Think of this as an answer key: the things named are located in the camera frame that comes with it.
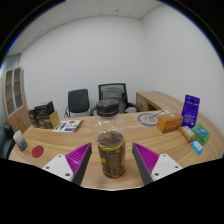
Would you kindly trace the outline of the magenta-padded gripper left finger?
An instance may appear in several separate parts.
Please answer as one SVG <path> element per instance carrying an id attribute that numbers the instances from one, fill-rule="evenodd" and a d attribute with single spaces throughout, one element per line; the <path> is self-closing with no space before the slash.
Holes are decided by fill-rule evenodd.
<path id="1" fill-rule="evenodd" d="M 43 167 L 43 170 L 80 185 L 91 153 L 92 146 L 90 143 L 87 143 L 67 155 L 56 155 Z"/>

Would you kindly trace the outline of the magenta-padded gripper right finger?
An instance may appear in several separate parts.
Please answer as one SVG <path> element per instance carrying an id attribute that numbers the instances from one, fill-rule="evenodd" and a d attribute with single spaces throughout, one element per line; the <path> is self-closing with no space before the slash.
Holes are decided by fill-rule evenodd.
<path id="1" fill-rule="evenodd" d="M 182 169 L 168 154 L 157 154 L 137 143 L 133 144 L 132 153 L 144 185 Z"/>

